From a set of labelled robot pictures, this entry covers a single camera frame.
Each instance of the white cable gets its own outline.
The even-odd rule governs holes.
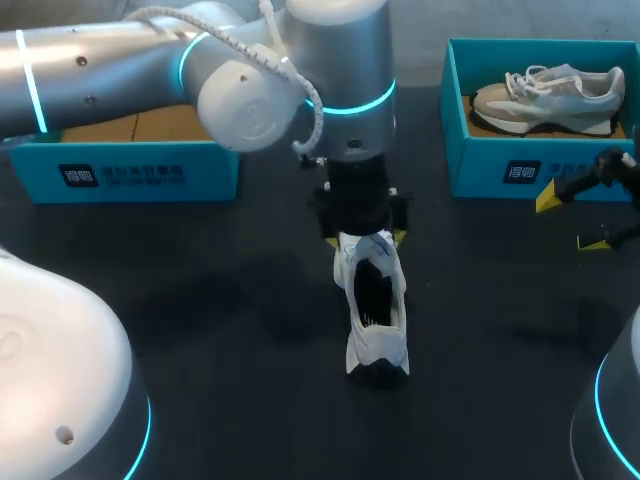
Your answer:
[[[202,30],[203,32],[208,33],[212,37],[220,40],[225,45],[228,45],[236,52],[242,54],[247,60],[251,63],[255,64],[258,67],[264,68],[273,74],[280,77],[282,80],[287,82],[297,82],[300,83],[305,91],[307,92],[307,96],[309,100],[313,103],[313,113],[314,113],[314,125],[313,131],[311,132],[311,136],[305,143],[300,143],[298,141],[293,142],[292,147],[293,150],[299,157],[308,155],[311,151],[318,145],[320,142],[320,137],[322,136],[322,129],[324,128],[324,111],[322,100],[320,99],[320,95],[315,87],[311,84],[309,80],[304,78],[299,73],[291,73],[285,68],[282,67],[281,62],[274,62],[270,58],[266,57],[259,51],[254,48],[245,45],[239,40],[233,38],[229,33],[215,25],[211,25],[208,22],[201,20],[198,17],[195,17],[187,12],[182,10],[178,10],[175,8],[169,7],[144,7],[140,10],[133,12],[131,15],[125,18],[125,20],[129,21],[142,21],[147,20],[149,17],[154,16],[163,16],[170,17],[180,20],[182,22],[193,25],[194,27]]]
[[[273,3],[271,3],[271,0],[260,0],[259,7],[260,12],[262,12],[262,15],[267,21],[267,28],[269,29],[269,34],[271,35],[271,40],[273,41],[276,52],[278,52],[281,58],[284,58],[287,55],[287,50],[280,36],[280,30],[278,30],[278,22],[276,21],[276,12],[273,8]]]

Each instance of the blue shoe box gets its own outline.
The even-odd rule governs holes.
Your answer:
[[[530,65],[551,68],[565,63],[589,72],[622,68],[626,98],[620,110],[620,138],[472,135],[463,97],[504,82],[506,72],[524,74]],[[592,166],[602,150],[620,147],[636,156],[631,132],[640,125],[640,48],[624,41],[452,39],[440,95],[453,195],[534,199],[553,177]],[[629,201],[619,184],[598,186],[577,198]]]
[[[171,107],[42,135],[10,152],[35,204],[235,199],[239,158]]]

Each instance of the black table surface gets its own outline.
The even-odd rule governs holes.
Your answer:
[[[34,207],[1,167],[0,243],[118,314],[176,478],[574,478],[569,424],[599,355],[576,325],[640,303],[638,246],[578,253],[575,235],[634,212],[452,199],[438,94],[397,98],[389,170],[415,201],[411,379],[393,391],[345,378],[348,308],[307,206],[324,173],[286,145],[243,160],[228,204]]]

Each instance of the shoe insole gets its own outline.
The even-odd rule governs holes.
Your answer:
[[[383,277],[369,260],[361,260],[356,267],[354,295],[364,327],[391,326],[393,288],[391,277]]]

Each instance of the shoe sole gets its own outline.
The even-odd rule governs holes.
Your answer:
[[[349,378],[359,385],[369,388],[389,390],[407,382],[409,375],[400,367],[394,367],[388,360],[380,359],[371,365],[358,365]]]
[[[584,135],[595,135],[601,137],[608,137],[613,133],[615,125],[612,125],[611,118],[602,120],[602,118],[576,118],[576,117],[558,117],[553,121],[547,120],[535,120],[531,122],[509,122],[507,120],[499,120],[497,118],[484,115],[477,110],[474,110],[474,114],[477,115],[482,121],[494,126],[502,132],[512,133],[515,135],[525,135],[534,128],[544,125],[557,125],[565,128],[571,132],[581,133]]]

